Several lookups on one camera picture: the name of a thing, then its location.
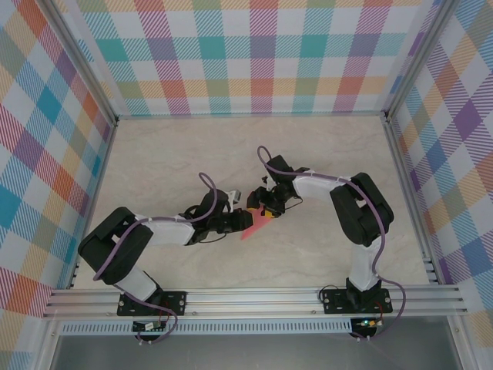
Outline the small black circuit board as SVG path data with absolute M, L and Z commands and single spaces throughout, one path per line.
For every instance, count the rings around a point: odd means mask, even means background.
M 132 330 L 134 332 L 161 332 L 166 328 L 166 323 L 160 321 L 134 321 Z

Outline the pink paper sheet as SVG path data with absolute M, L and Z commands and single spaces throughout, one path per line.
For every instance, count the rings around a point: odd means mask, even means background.
M 251 237 L 255 232 L 257 232 L 262 227 L 266 226 L 272 220 L 270 218 L 262 217 L 260 215 L 260 211 L 262 209 L 263 209 L 263 207 L 258 208 L 258 209 L 253 209 L 253 208 L 247 209 L 252 215 L 253 225 L 251 227 L 248 227 L 246 230 L 243 231 L 241 238 L 240 238 L 242 241 Z

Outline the aluminium frame rail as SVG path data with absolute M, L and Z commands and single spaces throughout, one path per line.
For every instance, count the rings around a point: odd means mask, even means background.
M 381 117 L 381 122 L 384 135 L 396 167 L 397 177 L 404 196 L 407 212 L 411 219 L 411 224 L 414 229 L 418 246 L 421 250 L 421 256 L 424 262 L 424 268 L 428 275 L 428 280 L 431 284 L 443 284 L 443 276 L 441 274 L 440 267 L 436 267 L 431 239 L 428 234 L 424 218 L 421 215 L 418 206 L 418 199 L 414 193 L 414 185 L 411 181 L 409 173 L 407 172 L 404 155 L 401 152 L 394 128 L 386 116 Z
M 116 138 L 116 131 L 119 127 L 119 121 L 116 121 L 114 125 L 112 126 L 112 129 L 110 130 L 110 136 L 109 136 L 109 141 L 108 145 L 106 147 L 106 151 L 103 157 L 103 162 L 101 164 L 101 167 L 99 168 L 99 175 L 97 178 L 96 182 L 96 187 L 95 187 L 95 192 L 93 194 L 93 197 L 89 203 L 89 209 L 86 217 L 86 222 L 84 224 L 84 229 L 82 232 L 82 237 L 86 237 L 89 234 L 89 229 L 90 225 L 92 223 L 92 219 L 96 210 L 96 204 L 99 198 L 99 193 L 102 187 L 102 182 L 106 173 L 106 168 L 108 166 L 109 158 L 111 155 L 112 147 Z M 68 289 L 72 289 L 75 285 L 75 280 L 77 278 L 77 274 L 79 272 L 79 266 L 80 266 L 80 256 L 78 252 L 78 248 L 75 249 L 75 255 L 74 255 L 74 260 L 72 264 L 72 270 L 70 274 L 70 279 L 67 280 L 67 285 L 65 286 Z
M 217 114 L 184 114 L 184 115 L 151 115 L 151 116 L 131 116 L 121 115 L 119 122 L 123 120 L 151 120 L 151 119 L 242 119 L 242 118 L 267 118 L 267 117 L 360 117 L 360 116 L 384 116 L 385 111 L 343 111 L 343 112 L 322 112 L 322 113 L 217 113 Z

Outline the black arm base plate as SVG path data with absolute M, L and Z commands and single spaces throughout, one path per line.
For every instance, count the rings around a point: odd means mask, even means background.
M 146 300 L 146 302 L 174 311 L 177 316 L 183 316 L 186 308 L 186 296 L 186 291 L 163 291 L 162 289 L 158 289 Z M 138 303 L 131 299 L 127 294 L 121 294 L 119 296 L 116 314 L 122 317 L 158 317 L 163 315 L 160 310 Z
M 324 314 L 388 314 L 394 311 L 388 289 L 379 288 L 357 302 L 350 298 L 347 289 L 328 288 L 319 293 Z

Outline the aluminium frame post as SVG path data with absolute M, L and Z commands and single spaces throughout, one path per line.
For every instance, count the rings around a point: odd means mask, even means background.
M 111 107 L 106 94 L 103 92 L 96 76 L 92 72 L 87 58 L 84 56 L 76 38 L 73 36 L 70 28 L 67 26 L 62 13 L 59 11 L 54 0 L 36 0 L 39 8 L 42 10 L 50 25 L 54 28 L 55 34 L 59 37 L 65 52 L 71 59 L 75 69 L 87 85 L 88 90 L 93 95 L 98 107 L 102 110 L 103 115 L 107 118 L 113 127 L 117 126 L 118 118 Z
M 412 46 L 412 49 L 415 51 L 412 60 L 405 74 L 403 74 L 400 83 L 397 85 L 395 92 L 391 95 L 391 100 L 387 107 L 383 110 L 387 125 L 392 123 L 392 119 L 403 105 L 405 98 L 411 91 L 411 87 L 414 85 L 420 71 L 430 57 L 459 3 L 460 0 L 441 0 L 434 16 L 430 19 L 426 32 L 422 35 L 417 45 Z

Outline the aluminium mounting rail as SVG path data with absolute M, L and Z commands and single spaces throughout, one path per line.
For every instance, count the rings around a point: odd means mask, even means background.
M 466 302 L 454 285 L 411 285 L 403 291 L 388 289 L 394 311 L 408 317 L 465 315 Z M 324 314 L 319 288 L 198 288 L 187 290 L 181 318 L 322 318 L 350 317 Z M 116 314 L 116 289 L 54 291 L 45 318 L 76 320 L 121 318 Z

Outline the grey metal panel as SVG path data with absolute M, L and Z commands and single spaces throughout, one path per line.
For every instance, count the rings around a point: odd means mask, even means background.
M 445 340 L 428 351 L 330 335 L 174 336 L 156 345 L 129 337 L 62 338 L 50 370 L 462 370 Z

